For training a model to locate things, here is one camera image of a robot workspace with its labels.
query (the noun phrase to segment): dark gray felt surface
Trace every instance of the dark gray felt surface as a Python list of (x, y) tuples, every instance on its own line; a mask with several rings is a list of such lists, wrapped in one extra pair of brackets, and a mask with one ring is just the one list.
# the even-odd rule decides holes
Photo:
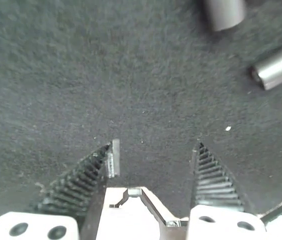
[(250, 0), (213, 35), (191, 0), (0, 0), (0, 215), (114, 137), (111, 185), (146, 186), (178, 216), (199, 136), (236, 157), (256, 212), (274, 207), (282, 85), (261, 90), (247, 66), (280, 46), (282, 0)]

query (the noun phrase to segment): screw hole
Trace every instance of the screw hole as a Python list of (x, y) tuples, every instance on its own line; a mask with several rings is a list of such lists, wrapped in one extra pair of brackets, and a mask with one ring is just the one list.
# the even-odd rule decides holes
[(66, 235), (66, 232), (67, 228), (65, 226), (55, 226), (49, 231), (47, 237), (51, 240), (59, 240)]
[(202, 221), (205, 221), (207, 223), (215, 223), (216, 222), (209, 216), (201, 216), (201, 217), (199, 217), (199, 219), (202, 220)]
[(20, 236), (21, 234), (24, 234), (28, 228), (28, 224), (26, 222), (21, 222), (14, 227), (11, 228), (9, 234), (11, 237), (17, 237)]
[(239, 221), (237, 223), (237, 226), (241, 229), (246, 229), (246, 230), (249, 230), (249, 231), (254, 231), (255, 228), (248, 222), (246, 221)]

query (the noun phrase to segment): aluminum rod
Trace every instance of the aluminum rod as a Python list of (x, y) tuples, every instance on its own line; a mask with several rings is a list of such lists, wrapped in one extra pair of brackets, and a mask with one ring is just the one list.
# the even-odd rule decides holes
[(241, 23), (246, 16), (245, 0), (204, 0), (213, 31), (222, 31)]
[(252, 66), (251, 74), (265, 90), (282, 84), (282, 50), (257, 62)]

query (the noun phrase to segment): metal bracket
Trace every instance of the metal bracket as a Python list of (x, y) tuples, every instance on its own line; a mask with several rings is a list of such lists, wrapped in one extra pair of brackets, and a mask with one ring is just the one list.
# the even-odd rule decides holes
[(146, 187), (127, 188), (123, 193), (122, 199), (117, 204), (109, 205), (110, 208), (119, 208), (129, 198), (140, 198), (142, 203), (148, 208), (155, 219), (166, 227), (186, 227), (187, 219), (179, 219), (173, 216), (162, 202)]

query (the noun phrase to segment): silver metal tube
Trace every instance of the silver metal tube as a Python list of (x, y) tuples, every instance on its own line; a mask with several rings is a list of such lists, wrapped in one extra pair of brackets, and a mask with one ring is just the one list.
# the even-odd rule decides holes
[(232, 28), (246, 16), (245, 0), (204, 0), (213, 31)]
[(251, 68), (254, 80), (265, 90), (282, 84), (282, 50), (267, 59), (257, 62)]

